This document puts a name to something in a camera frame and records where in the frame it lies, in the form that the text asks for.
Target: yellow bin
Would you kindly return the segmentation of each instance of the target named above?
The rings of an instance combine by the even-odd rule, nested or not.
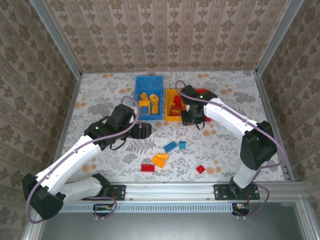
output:
[[[181,116],[169,116],[171,106],[174,106],[174,98],[178,96],[175,89],[167,89],[165,92],[165,120],[167,122],[181,122]],[[186,110],[186,105],[182,103],[182,110]]]

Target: red block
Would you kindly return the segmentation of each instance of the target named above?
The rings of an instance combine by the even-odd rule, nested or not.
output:
[[[181,102],[182,102],[182,98],[180,96],[175,96],[173,99],[173,103],[178,106],[181,107]]]
[[[171,106],[169,116],[181,116],[182,107],[181,106]]]
[[[197,171],[199,174],[202,174],[205,170],[206,170],[206,169],[205,169],[202,165],[200,165],[200,166],[198,166],[198,167],[196,168],[196,171]]]
[[[153,164],[142,164],[141,165],[141,172],[151,173],[155,171],[155,165]]]

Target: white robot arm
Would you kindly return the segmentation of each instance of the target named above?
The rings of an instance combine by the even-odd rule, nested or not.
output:
[[[238,172],[230,180],[230,191],[236,197],[240,196],[242,190],[245,190],[247,186],[251,184],[260,166],[270,160],[277,151],[277,147],[273,142],[247,123],[261,128],[273,137],[270,124],[266,121],[257,123],[242,116],[232,108],[226,106],[221,99],[212,92],[207,91],[199,94],[192,86],[188,85],[181,90],[181,93],[193,98],[209,100],[218,105],[201,103],[181,96],[188,106],[188,111],[182,111],[181,113],[182,123],[184,125],[201,123],[205,120],[205,116],[207,116],[222,124],[242,141],[240,152],[242,164]],[[123,131],[128,128],[134,116],[135,113],[132,108],[123,104],[116,106],[108,119],[105,117],[98,122],[92,123],[89,128],[84,131],[84,135],[80,137],[78,142],[51,166],[35,176],[27,174],[22,179],[23,193],[26,200],[35,185],[40,183],[38,180],[44,179],[32,195],[30,201],[30,204],[42,219],[47,220],[52,218],[66,203],[91,196],[105,197],[106,194],[109,193],[110,183],[100,174],[94,174],[88,179],[79,182],[68,184],[66,184],[66,182],[85,162],[102,152],[106,147],[110,146],[111,150],[115,150],[116,148],[112,149],[112,144],[114,144],[117,139],[123,140],[123,145],[127,137],[134,139],[148,138],[151,134],[151,125],[148,123],[136,124],[130,132],[126,134],[89,143],[78,151],[76,151],[76,149],[92,140]],[[58,167],[49,175],[49,172],[56,166]]]
[[[232,111],[234,114],[237,114],[238,116],[243,117],[248,122],[257,125],[256,121],[253,121],[245,116],[242,116],[237,111],[233,110],[229,106],[225,105],[220,98],[213,98],[210,100],[211,102],[218,103],[220,105],[223,105],[224,108],[228,108],[230,111]],[[242,140],[243,136],[245,135],[245,132],[250,132],[253,130],[251,126],[244,123],[243,121],[240,121],[237,117],[232,115],[230,112],[226,111],[225,109],[218,107],[213,104],[207,104],[203,108],[204,115],[210,119],[213,119],[220,123],[222,126],[224,126],[226,129],[228,129],[230,132],[232,132],[240,141]],[[244,163],[241,163],[241,166],[238,170],[238,172],[234,175],[233,181],[235,184],[237,184],[240,188],[244,189],[246,186],[248,186],[252,182],[252,178],[257,173],[256,170],[250,169],[247,167]]]
[[[104,117],[92,123],[78,142],[52,165],[35,176],[27,174],[23,177],[22,188],[26,200],[32,189],[40,184],[32,195],[30,204],[43,220],[52,218],[66,203],[91,196],[106,197],[109,194],[111,184],[99,173],[83,181],[67,184],[66,182],[85,162],[101,153],[106,147],[116,150],[126,142],[127,138],[148,138],[152,128],[149,123],[135,124],[130,131],[121,134],[133,124],[133,118],[135,118],[135,111],[132,107],[123,104],[116,106],[110,117]],[[93,142],[93,140],[117,133],[119,133],[117,137]],[[112,145],[117,139],[123,140],[123,143],[113,149]]]
[[[262,164],[269,161],[277,152],[275,143],[254,127],[274,138],[271,125],[266,121],[258,123],[242,116],[210,91],[199,94],[188,85],[181,89],[180,96],[187,105],[187,110],[181,112],[182,124],[200,124],[205,121],[205,117],[208,117],[223,125],[241,140],[242,164],[230,180],[230,191],[235,199],[245,194],[245,189],[252,183]]]

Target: cable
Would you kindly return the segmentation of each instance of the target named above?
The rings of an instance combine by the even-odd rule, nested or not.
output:
[[[82,149],[83,147],[89,145],[89,144],[92,144],[92,143],[95,143],[95,142],[99,142],[101,140],[105,140],[105,139],[110,139],[110,138],[114,138],[114,137],[118,137],[118,136],[121,136],[122,134],[125,134],[126,132],[129,132],[135,125],[136,123],[138,122],[138,118],[139,118],[139,105],[137,103],[137,101],[131,97],[131,96],[124,96],[122,99],[121,99],[121,104],[123,104],[123,101],[124,99],[129,99],[131,101],[133,101],[133,103],[135,104],[135,107],[136,107],[136,117],[133,121],[133,123],[128,127],[126,128],[125,130],[123,131],[120,131],[120,132],[117,132],[115,134],[112,134],[112,135],[107,135],[107,136],[102,136],[102,137],[99,137],[99,138],[96,138],[96,139],[93,139],[93,140],[90,140],[90,141],[87,141],[86,143],[80,145],[79,147],[75,148],[74,151],[70,152],[67,156],[65,156],[57,165],[55,165],[49,172],[46,176],[44,176],[41,180],[39,180],[37,182],[37,184],[32,188],[32,190],[30,191],[30,194],[26,200],[26,205],[25,205],[25,215],[26,215],[26,218],[28,219],[28,221],[32,224],[39,224],[41,222],[43,222],[44,220],[41,219],[41,220],[33,220],[31,219],[31,216],[30,216],[30,202],[31,202],[31,198],[32,196],[34,195],[36,189],[41,185],[41,183],[48,179],[50,177],[50,175],[62,164],[64,163],[68,158],[70,158],[74,153],[78,152],[80,149]]]
[[[270,197],[270,191],[266,187],[256,183],[255,181],[253,181],[253,184],[256,185],[257,187],[262,188],[263,190],[265,190],[266,191],[266,197],[265,197],[263,203],[261,204],[261,206],[257,210],[255,210],[253,213],[250,213],[250,214],[248,214],[246,216],[242,215],[240,212],[238,212],[236,210],[233,210],[236,214],[242,216],[244,219],[245,218],[250,218],[250,217],[256,215],[265,206],[265,204],[267,203],[267,201],[268,201],[268,199]]]
[[[205,128],[205,121],[202,122],[202,128],[200,128],[200,127],[198,126],[198,124],[195,124],[195,126],[196,126],[196,128],[197,128],[198,130],[202,130],[202,129]]]
[[[255,215],[256,213],[258,213],[262,208],[263,206],[267,203],[268,199],[269,199],[269,196],[270,196],[270,192],[269,190],[264,187],[264,186],[261,186],[260,184],[256,183],[254,180],[257,178],[257,176],[260,174],[261,170],[262,169],[266,169],[266,168],[274,168],[274,167],[278,167],[280,165],[282,165],[285,161],[285,151],[283,150],[283,148],[281,147],[281,145],[271,136],[269,135],[267,132],[263,131],[262,129],[260,129],[259,127],[257,127],[256,125],[252,124],[251,122],[249,122],[247,119],[241,117],[240,115],[238,114],[235,114],[233,111],[231,111],[230,109],[224,107],[222,104],[219,104],[219,103],[216,103],[216,102],[213,102],[213,101],[207,101],[207,100],[203,100],[203,99],[200,99],[200,98],[195,98],[195,97],[191,97],[191,96],[188,96],[182,92],[180,92],[179,88],[178,88],[178,83],[181,83],[183,84],[184,86],[186,86],[186,84],[181,81],[181,80],[177,80],[175,82],[175,89],[176,91],[178,92],[178,94],[180,94],[181,96],[187,98],[187,99],[190,99],[190,100],[193,100],[193,101],[198,101],[198,102],[202,102],[202,103],[206,103],[206,104],[212,104],[212,105],[215,105],[215,106],[218,106],[219,108],[222,108],[224,110],[226,110],[228,113],[232,114],[233,116],[235,116],[236,118],[238,118],[239,120],[241,120],[243,123],[249,125],[250,127],[254,128],[255,130],[257,130],[258,132],[260,132],[261,134],[265,135],[268,139],[270,139],[277,147],[278,149],[280,150],[281,152],[281,160],[278,162],[278,163],[275,163],[275,164],[270,164],[270,165],[265,165],[265,166],[261,166],[258,171],[255,173],[255,175],[253,176],[252,178],[252,182],[253,184],[255,184],[257,187],[259,188],[262,188],[264,190],[266,190],[267,192],[267,196],[264,200],[264,202],[262,203],[262,205],[256,210],[254,211],[253,213],[247,215],[246,217],[251,217],[253,215]]]
[[[127,141],[127,138],[125,138],[125,139],[123,140],[123,142],[122,142],[119,146],[117,146],[116,148],[112,148],[112,144],[111,144],[111,145],[110,145],[110,149],[113,150],[113,151],[118,150],[118,149],[121,148],[123,145],[125,145],[126,141]]]
[[[104,216],[103,218],[110,217],[110,215],[116,210],[117,205],[118,205],[117,201],[114,198],[108,197],[108,196],[89,196],[89,197],[86,197],[86,199],[91,199],[91,200],[111,200],[111,201],[113,201],[112,210],[110,212],[108,212],[108,215]],[[98,206],[95,207],[94,212],[93,212],[93,214],[95,216],[95,219],[98,219],[99,216],[97,215],[97,210],[99,208],[101,208],[102,206],[105,206],[105,204],[99,204]]]

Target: floral tablecloth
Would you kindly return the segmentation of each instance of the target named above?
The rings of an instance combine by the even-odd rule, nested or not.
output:
[[[227,105],[250,119],[266,119],[253,71],[180,71],[157,72],[163,76],[163,92],[174,88],[176,80],[183,80],[194,88],[206,88],[216,93]],[[123,96],[133,96],[136,73],[84,74],[77,96],[63,152],[65,153],[83,135],[93,122],[110,115]],[[84,164],[72,177],[83,180],[101,173],[110,182],[216,182],[229,181],[238,170],[241,141],[215,121],[198,130],[180,122],[149,121],[152,134],[148,139],[128,139],[119,150],[106,148],[100,155]],[[154,173],[141,172],[141,164],[150,164],[156,153],[171,141],[186,141],[186,149],[176,148],[169,154],[163,168]],[[277,161],[273,156],[271,162]],[[196,168],[206,171],[199,174]],[[280,167],[265,169],[258,181],[284,181]]]

